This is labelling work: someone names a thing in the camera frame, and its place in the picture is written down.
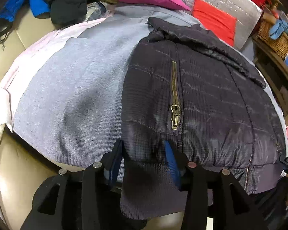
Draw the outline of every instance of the metal bolt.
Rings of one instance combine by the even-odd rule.
[[[60,169],[59,174],[60,175],[65,175],[67,173],[67,169]]]
[[[230,174],[230,171],[227,170],[227,169],[223,169],[223,170],[222,170],[222,174],[223,174],[223,175],[229,175],[229,174]]]
[[[93,163],[94,168],[100,168],[103,164],[101,162],[95,162]]]
[[[189,168],[196,168],[197,164],[195,162],[188,162],[188,167]]]

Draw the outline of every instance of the zipper pull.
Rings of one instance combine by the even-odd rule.
[[[172,110],[172,130],[177,130],[177,127],[180,122],[180,106],[177,104],[174,104],[171,106]]]

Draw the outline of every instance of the gray blanket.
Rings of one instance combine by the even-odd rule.
[[[118,6],[113,17],[70,38],[36,73],[19,102],[14,131],[60,163],[87,167],[99,161],[121,136],[123,81],[132,51],[152,30],[151,16],[179,26],[199,23],[152,5]],[[284,122],[270,88],[265,91]]]

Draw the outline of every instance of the black device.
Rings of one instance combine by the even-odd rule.
[[[111,152],[79,172],[61,169],[46,179],[33,197],[32,210],[21,230],[140,230],[146,220],[132,220],[120,213],[120,189],[116,180],[123,157],[123,141]],[[168,149],[177,169],[174,177],[180,191],[188,191],[181,230],[206,230],[207,217],[214,230],[267,230],[261,213],[240,183],[227,169],[219,173],[189,162],[187,156]],[[281,157],[286,165],[288,158]],[[207,206],[207,189],[213,204]]]

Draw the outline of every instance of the dark purple puffer jacket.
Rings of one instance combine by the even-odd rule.
[[[184,209],[164,140],[207,169],[229,169],[248,193],[274,187],[285,139],[256,68],[199,25],[152,17],[148,24],[154,30],[137,45],[122,94],[123,213],[148,218]]]

